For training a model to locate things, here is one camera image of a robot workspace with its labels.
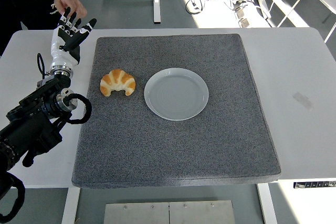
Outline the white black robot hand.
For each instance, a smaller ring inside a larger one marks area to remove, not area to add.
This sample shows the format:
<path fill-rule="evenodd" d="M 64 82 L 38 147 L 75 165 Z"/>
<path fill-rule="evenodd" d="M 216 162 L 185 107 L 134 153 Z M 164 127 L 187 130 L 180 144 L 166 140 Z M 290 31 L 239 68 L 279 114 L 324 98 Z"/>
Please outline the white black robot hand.
<path fill-rule="evenodd" d="M 81 19 L 77 13 L 66 8 L 57 27 L 53 31 L 51 40 L 51 56 L 53 66 L 67 66 L 72 68 L 80 62 L 80 44 L 86 40 L 97 23 L 95 18 L 79 27 Z"/>

